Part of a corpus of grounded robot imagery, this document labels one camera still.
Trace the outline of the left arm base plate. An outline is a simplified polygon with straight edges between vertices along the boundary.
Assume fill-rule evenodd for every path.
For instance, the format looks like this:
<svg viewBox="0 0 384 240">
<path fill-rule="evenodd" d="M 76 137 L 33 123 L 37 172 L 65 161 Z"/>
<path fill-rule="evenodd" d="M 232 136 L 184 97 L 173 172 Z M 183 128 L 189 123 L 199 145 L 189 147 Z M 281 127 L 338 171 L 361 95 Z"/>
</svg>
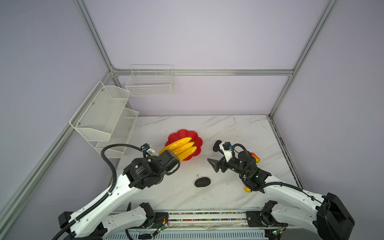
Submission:
<svg viewBox="0 0 384 240">
<path fill-rule="evenodd" d="M 164 224 L 163 222 L 168 222 L 169 213 L 167 212 L 156 212 L 155 219 L 153 223 L 148 227 L 148 229 L 159 229 Z"/>
</svg>

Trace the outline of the dark fake avocado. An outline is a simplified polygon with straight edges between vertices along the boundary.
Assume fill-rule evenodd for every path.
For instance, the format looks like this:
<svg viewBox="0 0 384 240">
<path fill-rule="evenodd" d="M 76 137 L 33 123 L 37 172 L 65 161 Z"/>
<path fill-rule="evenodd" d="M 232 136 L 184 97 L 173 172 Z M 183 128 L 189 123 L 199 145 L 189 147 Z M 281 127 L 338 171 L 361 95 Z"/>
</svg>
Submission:
<svg viewBox="0 0 384 240">
<path fill-rule="evenodd" d="M 211 184 L 211 179 L 208 177 L 202 177 L 195 181 L 194 185 L 197 188 L 205 188 Z"/>
<path fill-rule="evenodd" d="M 220 144 L 222 143 L 221 140 L 217 140 L 213 146 L 213 151 L 218 152 L 220 150 Z"/>
</svg>

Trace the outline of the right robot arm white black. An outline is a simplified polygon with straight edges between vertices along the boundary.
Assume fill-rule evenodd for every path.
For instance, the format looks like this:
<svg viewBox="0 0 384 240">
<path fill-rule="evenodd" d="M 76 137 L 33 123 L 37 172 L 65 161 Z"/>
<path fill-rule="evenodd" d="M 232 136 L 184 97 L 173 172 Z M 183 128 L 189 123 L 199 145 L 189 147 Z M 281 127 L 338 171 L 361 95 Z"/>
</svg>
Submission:
<svg viewBox="0 0 384 240">
<path fill-rule="evenodd" d="M 347 240 L 355 220 L 340 198 L 312 193 L 285 183 L 257 166 L 256 158 L 243 145 L 216 141 L 214 152 L 220 160 L 208 159 L 215 172 L 231 170 L 251 192 L 271 195 L 290 204 L 268 201 L 255 218 L 263 227 L 293 225 L 317 234 L 323 240 Z"/>
</svg>

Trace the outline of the yellow fake banana bunch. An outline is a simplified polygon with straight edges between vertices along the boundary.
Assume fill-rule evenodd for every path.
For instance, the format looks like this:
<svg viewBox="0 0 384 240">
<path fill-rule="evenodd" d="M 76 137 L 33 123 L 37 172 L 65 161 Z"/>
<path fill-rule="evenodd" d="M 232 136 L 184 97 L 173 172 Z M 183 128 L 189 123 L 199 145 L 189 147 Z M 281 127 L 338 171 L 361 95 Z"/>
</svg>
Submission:
<svg viewBox="0 0 384 240">
<path fill-rule="evenodd" d="M 179 158 L 180 161 L 183 161 L 193 155 L 197 149 L 198 147 L 196 147 L 195 143 L 192 142 L 192 138 L 186 137 L 165 146 L 159 154 L 161 155 L 165 151 L 171 151 Z"/>
</svg>

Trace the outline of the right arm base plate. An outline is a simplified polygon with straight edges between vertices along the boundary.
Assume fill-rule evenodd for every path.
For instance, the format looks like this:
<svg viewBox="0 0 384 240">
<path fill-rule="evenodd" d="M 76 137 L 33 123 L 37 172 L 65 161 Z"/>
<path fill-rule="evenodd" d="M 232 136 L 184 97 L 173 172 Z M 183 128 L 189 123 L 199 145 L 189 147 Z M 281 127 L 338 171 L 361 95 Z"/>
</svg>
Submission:
<svg viewBox="0 0 384 240">
<path fill-rule="evenodd" d="M 246 218 L 249 227 L 287 227 L 288 224 L 277 222 L 271 213 L 264 213 L 262 211 L 247 211 Z"/>
</svg>

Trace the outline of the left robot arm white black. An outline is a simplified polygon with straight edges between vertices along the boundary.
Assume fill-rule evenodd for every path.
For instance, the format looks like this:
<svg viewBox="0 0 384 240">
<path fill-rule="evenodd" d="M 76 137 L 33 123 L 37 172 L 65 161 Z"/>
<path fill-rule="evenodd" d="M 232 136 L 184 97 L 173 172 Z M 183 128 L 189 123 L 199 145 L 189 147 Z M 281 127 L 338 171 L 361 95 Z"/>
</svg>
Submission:
<svg viewBox="0 0 384 240">
<path fill-rule="evenodd" d="M 78 211 L 62 213 L 59 218 L 61 230 L 54 239 L 68 233 L 67 240 L 103 240 L 121 230 L 151 226 L 156 213 L 149 203 L 142 203 L 122 214 L 113 215 L 112 212 L 129 197 L 175 173 L 180 164 L 178 156 L 170 150 L 159 156 L 132 160 L 111 186 L 89 204 Z"/>
</svg>

